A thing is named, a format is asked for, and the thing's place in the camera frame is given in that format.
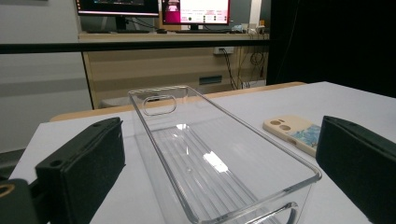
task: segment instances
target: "computer equipment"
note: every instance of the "computer equipment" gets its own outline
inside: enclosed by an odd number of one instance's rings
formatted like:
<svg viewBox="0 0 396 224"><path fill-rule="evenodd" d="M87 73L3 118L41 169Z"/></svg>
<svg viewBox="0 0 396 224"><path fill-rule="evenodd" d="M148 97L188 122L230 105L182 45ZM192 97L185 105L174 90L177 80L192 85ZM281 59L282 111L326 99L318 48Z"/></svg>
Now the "computer equipment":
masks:
<svg viewBox="0 0 396 224"><path fill-rule="evenodd" d="M157 0L75 0L79 16L115 17L117 30L126 30L125 17L159 17Z"/></svg>
<svg viewBox="0 0 396 224"><path fill-rule="evenodd" d="M193 34L207 34L199 25L229 25L230 0L162 0L162 12L164 25L189 25Z"/></svg>

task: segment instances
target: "cable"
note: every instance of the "cable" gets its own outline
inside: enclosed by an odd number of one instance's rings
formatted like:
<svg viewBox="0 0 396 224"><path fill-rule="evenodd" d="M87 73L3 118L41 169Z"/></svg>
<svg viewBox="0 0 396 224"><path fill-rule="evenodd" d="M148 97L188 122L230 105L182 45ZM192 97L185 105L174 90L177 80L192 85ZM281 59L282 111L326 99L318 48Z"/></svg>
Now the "cable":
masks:
<svg viewBox="0 0 396 224"><path fill-rule="evenodd" d="M153 25L150 25L150 24L142 24L142 23L140 23L140 22L137 22L137 21L133 21L133 20L127 20L128 22L133 22L133 23L136 23L136 24L138 24L138 25L141 25L141 26L144 26L144 27L148 27L148 28L154 28L154 29L158 29L158 28L156 28L155 26L153 26Z"/></svg>
<svg viewBox="0 0 396 224"><path fill-rule="evenodd" d="M254 39L254 35L248 34L250 39ZM242 89L244 89L244 82L241 78L241 71L242 71L242 65L245 62L246 57L248 56L248 53L250 52L250 46L247 47L247 52L245 55L242 57L239 57L239 64L238 64L238 81L241 83ZM242 47L239 47L239 55L242 55Z"/></svg>
<svg viewBox="0 0 396 224"><path fill-rule="evenodd" d="M223 52L225 61L227 63L228 73L230 75L231 87L233 87L233 90L238 90L238 86L236 85L235 81L233 80L233 75L231 73L231 66L230 66L230 59L228 57L228 52L225 49L220 49L220 50Z"/></svg>
<svg viewBox="0 0 396 224"><path fill-rule="evenodd" d="M298 2L297 2L297 8L296 8L296 12L294 14L294 21L293 21L293 25L291 27L291 33L290 33L288 46L286 47L285 54L283 55L282 61L281 61L280 66L279 66L279 70L277 71L276 82L278 82L280 80L280 77L279 77L280 76L280 72L282 71L283 63L286 61L286 57L288 56L288 53L289 53L289 48L290 48L290 45L291 45L291 40L292 40L293 35L294 35L294 28L295 28L296 21L297 21L297 14L298 14L299 5L300 5L300 0L298 0Z"/></svg>
<svg viewBox="0 0 396 224"><path fill-rule="evenodd" d="M268 51L264 52L264 48L262 48L261 52L255 52L250 56L250 63L253 64L254 67L251 71L249 86L250 86L250 82L252 82L254 78L254 74L256 70L258 70L258 75L256 76L256 80L254 81L257 82L260 79L260 77L263 77L265 60L267 56L268 56Z"/></svg>
<svg viewBox="0 0 396 224"><path fill-rule="evenodd" d="M151 25L151 24L147 23L146 21L142 21L142 20L140 20L139 18L135 18L135 19L136 19L137 21L140 21L140 22L145 23L146 25L150 26L150 28L157 29L154 25Z"/></svg>

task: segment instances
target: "electrical outlet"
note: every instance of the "electrical outlet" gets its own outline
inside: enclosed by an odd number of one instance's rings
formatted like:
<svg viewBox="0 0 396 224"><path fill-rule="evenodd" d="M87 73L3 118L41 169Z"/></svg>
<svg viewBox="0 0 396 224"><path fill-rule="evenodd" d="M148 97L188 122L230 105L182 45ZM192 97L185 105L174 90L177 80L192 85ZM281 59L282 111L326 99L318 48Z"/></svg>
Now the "electrical outlet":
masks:
<svg viewBox="0 0 396 224"><path fill-rule="evenodd" d="M223 49L227 51L227 53L233 53L233 47L215 47L213 50L213 54L224 54Z"/></svg>

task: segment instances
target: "white table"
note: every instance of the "white table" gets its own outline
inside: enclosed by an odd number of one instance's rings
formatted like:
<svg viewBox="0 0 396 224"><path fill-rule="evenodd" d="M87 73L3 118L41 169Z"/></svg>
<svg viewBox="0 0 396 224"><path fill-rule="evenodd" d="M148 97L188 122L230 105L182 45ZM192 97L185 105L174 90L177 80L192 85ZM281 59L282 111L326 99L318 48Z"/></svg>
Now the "white table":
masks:
<svg viewBox="0 0 396 224"><path fill-rule="evenodd" d="M261 132L262 122L294 114L320 125L324 115L347 119L396 142L396 99L328 82L259 91L212 99ZM131 112L42 123L11 178L36 179L35 166L92 123L106 118L124 120L126 166L92 223L163 223L160 208L132 136ZM292 145L277 141L318 167L315 159ZM370 223L326 176L315 185L304 223Z"/></svg>

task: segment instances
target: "transparent storage bin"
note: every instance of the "transparent storage bin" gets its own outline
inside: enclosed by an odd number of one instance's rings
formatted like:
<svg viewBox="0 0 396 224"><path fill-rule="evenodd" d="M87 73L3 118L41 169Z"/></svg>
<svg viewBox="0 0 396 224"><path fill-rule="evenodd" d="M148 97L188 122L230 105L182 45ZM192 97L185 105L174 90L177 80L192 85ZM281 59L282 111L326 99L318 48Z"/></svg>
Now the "transparent storage bin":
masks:
<svg viewBox="0 0 396 224"><path fill-rule="evenodd" d="M190 87L129 97L166 223L301 223L315 166Z"/></svg>

